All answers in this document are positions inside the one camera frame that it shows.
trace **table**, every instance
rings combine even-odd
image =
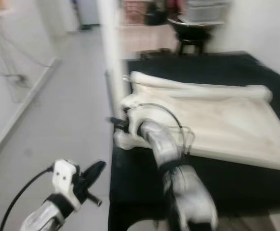
[[[280,75],[246,53],[129,61],[128,68],[189,83],[265,85],[273,92],[271,106],[280,119]],[[280,207],[280,170],[197,156],[189,161],[220,216]],[[123,150],[113,144],[109,231],[125,231],[142,219],[164,219],[162,189],[150,149]]]

